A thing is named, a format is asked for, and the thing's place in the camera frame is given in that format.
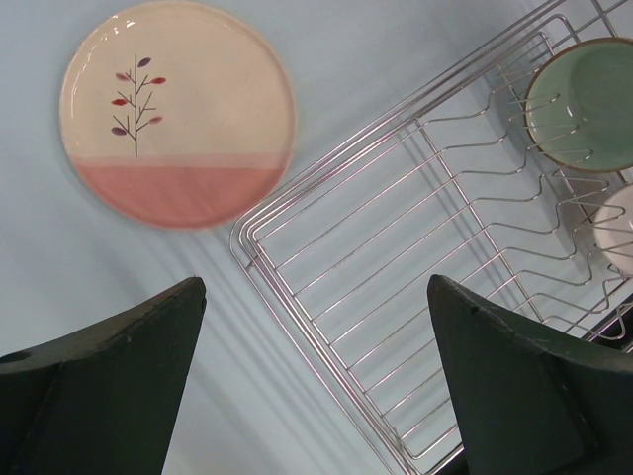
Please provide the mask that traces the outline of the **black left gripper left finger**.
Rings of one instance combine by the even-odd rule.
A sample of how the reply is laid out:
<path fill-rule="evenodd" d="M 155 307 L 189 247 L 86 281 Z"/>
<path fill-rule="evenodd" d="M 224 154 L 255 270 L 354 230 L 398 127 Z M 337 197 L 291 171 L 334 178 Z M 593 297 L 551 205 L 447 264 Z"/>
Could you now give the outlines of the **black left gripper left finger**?
<path fill-rule="evenodd" d="M 1 358 L 4 474 L 159 474 L 206 310 L 189 277 Z"/>

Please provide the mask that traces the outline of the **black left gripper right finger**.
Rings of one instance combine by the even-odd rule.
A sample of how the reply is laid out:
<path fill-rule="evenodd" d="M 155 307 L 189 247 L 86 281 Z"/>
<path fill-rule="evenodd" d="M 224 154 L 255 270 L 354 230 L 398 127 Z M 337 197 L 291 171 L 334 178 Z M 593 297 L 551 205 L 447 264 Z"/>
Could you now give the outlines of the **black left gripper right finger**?
<path fill-rule="evenodd" d="M 631 355 L 443 275 L 427 301 L 470 473 L 631 473 Z"/>

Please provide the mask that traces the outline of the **orange bowl white inside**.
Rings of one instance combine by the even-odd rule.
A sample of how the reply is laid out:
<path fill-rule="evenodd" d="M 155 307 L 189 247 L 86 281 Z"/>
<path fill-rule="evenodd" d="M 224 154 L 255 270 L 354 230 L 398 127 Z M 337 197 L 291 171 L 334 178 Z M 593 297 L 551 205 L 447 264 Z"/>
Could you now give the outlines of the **orange bowl white inside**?
<path fill-rule="evenodd" d="M 618 271 L 632 276 L 632 185 L 607 198 L 593 218 L 597 249 Z"/>

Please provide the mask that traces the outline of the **metal wire dish rack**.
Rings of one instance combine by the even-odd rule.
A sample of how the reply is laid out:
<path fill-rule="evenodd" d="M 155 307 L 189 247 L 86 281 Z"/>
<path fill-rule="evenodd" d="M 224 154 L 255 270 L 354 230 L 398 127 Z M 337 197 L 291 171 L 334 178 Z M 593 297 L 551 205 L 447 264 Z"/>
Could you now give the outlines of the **metal wire dish rack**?
<path fill-rule="evenodd" d="M 561 169 L 523 126 L 556 53 L 632 33 L 628 1 L 473 1 L 420 87 L 235 224 L 230 248 L 392 474 L 462 466 L 426 286 L 443 274 L 569 335 L 632 348 L 632 282 L 592 221 L 630 171 Z"/>

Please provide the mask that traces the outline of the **pink cream tree plate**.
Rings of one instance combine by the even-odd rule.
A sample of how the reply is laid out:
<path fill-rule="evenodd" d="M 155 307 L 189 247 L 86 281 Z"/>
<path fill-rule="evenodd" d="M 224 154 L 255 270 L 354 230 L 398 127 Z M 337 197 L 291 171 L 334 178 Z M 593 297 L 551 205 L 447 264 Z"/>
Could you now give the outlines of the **pink cream tree plate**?
<path fill-rule="evenodd" d="M 59 97 L 77 177 L 138 222 L 198 230 L 266 198 L 292 162 L 298 111 L 276 51 L 207 4 L 150 1 L 81 44 Z"/>

